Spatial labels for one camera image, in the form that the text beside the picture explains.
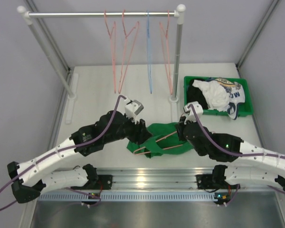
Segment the pink wire hanger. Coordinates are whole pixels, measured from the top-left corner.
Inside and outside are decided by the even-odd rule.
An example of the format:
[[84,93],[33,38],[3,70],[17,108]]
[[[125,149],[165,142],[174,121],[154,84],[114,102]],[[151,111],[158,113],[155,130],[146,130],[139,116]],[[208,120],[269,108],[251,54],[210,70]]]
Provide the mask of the pink wire hanger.
[[[162,138],[156,140],[156,142],[158,143],[158,142],[160,142],[160,141],[162,141],[162,140],[165,140],[165,139],[167,139],[168,137],[170,137],[170,136],[172,136],[172,135],[174,135],[174,134],[176,134],[176,133],[177,133],[177,132],[174,131],[174,132],[172,132],[172,133],[170,133],[170,134],[168,134],[168,135],[166,135],[166,136],[164,136],[164,137],[162,137]],[[181,147],[181,146],[182,146],[182,144],[179,144],[179,145],[175,145],[175,146],[163,148],[163,150],[174,149],[174,148],[178,148],[178,147]],[[144,150],[144,149],[145,149],[145,147],[141,147],[141,148],[139,148],[139,149],[133,151],[133,155],[144,155],[144,154],[150,154],[150,153],[151,153],[151,151],[139,152],[139,151]]]

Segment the green tank top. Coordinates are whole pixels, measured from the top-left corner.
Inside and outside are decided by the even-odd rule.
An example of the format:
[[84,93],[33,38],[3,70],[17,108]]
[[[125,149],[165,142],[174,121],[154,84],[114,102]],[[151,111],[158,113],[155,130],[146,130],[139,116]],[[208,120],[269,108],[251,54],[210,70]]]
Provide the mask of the green tank top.
[[[145,147],[144,150],[141,150],[139,152],[151,151],[150,154],[144,154],[144,156],[146,156],[147,158],[162,156],[165,154],[180,155],[180,154],[184,154],[192,150],[193,146],[189,142],[180,141],[177,133],[168,137],[165,140],[156,142],[156,140],[176,131],[175,124],[176,123],[163,123],[163,124],[153,123],[149,125],[147,127],[147,130],[152,134],[152,137],[140,145],[137,145],[133,142],[128,142],[127,150],[133,153],[133,151],[141,147]],[[174,149],[163,150],[163,148],[171,147],[171,146],[175,146],[179,144],[182,144],[182,146],[178,148],[174,148]]]

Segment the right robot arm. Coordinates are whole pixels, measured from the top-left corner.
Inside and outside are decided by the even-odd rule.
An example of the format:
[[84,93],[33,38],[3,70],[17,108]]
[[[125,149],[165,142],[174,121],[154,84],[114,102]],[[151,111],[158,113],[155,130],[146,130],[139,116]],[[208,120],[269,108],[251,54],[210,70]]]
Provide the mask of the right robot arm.
[[207,188],[238,184],[267,185],[285,193],[285,155],[254,146],[226,133],[211,133],[198,122],[175,124],[180,141],[189,143],[199,156],[218,162]]

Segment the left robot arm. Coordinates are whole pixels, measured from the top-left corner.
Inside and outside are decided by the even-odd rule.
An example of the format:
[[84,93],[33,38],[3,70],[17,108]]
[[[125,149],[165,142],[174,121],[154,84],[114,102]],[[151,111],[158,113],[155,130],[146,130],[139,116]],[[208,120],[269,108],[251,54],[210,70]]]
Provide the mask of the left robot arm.
[[106,144],[123,139],[142,144],[151,136],[143,119],[136,121],[118,111],[109,111],[95,124],[79,128],[44,154],[26,162],[9,163],[7,168],[13,196],[22,204],[62,188],[92,189],[98,183],[93,165],[86,164],[72,171],[60,171],[60,168],[102,150]]

